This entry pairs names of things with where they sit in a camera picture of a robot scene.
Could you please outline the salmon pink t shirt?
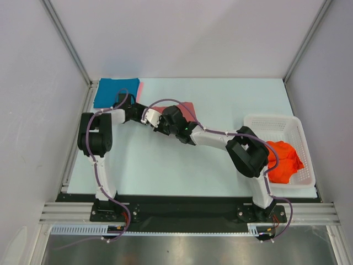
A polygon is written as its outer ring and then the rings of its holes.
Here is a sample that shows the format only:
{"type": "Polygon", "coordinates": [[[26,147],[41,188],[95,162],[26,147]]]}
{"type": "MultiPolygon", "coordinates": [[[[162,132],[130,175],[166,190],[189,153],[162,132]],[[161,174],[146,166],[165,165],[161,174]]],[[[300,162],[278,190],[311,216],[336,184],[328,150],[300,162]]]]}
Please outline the salmon pink t shirt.
{"type": "MultiPolygon", "coordinates": [[[[187,121],[196,121],[196,112],[194,109],[194,105],[192,102],[182,102],[182,104],[176,105],[182,112],[183,117],[187,121]]],[[[167,106],[153,106],[152,109],[158,111],[159,113],[163,113],[163,110],[166,109],[167,106]]]]}

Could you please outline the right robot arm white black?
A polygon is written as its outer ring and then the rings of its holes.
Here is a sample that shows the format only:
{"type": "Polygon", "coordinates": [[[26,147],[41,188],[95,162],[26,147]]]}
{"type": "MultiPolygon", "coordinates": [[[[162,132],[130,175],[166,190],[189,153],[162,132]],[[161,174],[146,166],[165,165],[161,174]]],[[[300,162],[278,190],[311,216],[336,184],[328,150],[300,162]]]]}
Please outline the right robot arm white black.
{"type": "Polygon", "coordinates": [[[206,129],[195,121],[187,121],[176,105],[165,108],[161,113],[150,109],[145,116],[154,131],[174,135],[184,144],[226,151],[236,170],[249,179],[255,217],[268,221],[274,216],[276,203],[266,178],[269,148],[250,128],[243,126],[234,133],[206,129]]]}

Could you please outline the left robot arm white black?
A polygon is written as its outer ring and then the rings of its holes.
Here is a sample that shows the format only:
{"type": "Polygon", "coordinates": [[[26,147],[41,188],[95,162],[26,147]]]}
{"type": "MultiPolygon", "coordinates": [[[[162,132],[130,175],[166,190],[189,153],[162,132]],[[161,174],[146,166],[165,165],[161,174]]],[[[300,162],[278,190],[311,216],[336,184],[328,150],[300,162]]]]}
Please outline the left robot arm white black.
{"type": "Polygon", "coordinates": [[[117,188],[108,169],[113,126],[130,120],[140,122],[145,108],[137,102],[135,95],[122,91],[111,107],[81,114],[77,146],[92,166],[97,187],[95,199],[100,203],[112,201],[117,196],[117,188]]]}

